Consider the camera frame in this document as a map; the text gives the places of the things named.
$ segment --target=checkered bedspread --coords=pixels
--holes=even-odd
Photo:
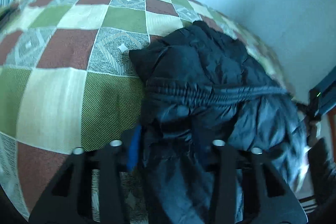
[[[196,0],[16,0],[0,33],[0,183],[28,218],[58,167],[78,146],[101,148],[134,126],[142,83],[128,51],[203,20],[239,38],[267,74],[288,85],[274,52]],[[132,222],[144,212],[124,175]]]

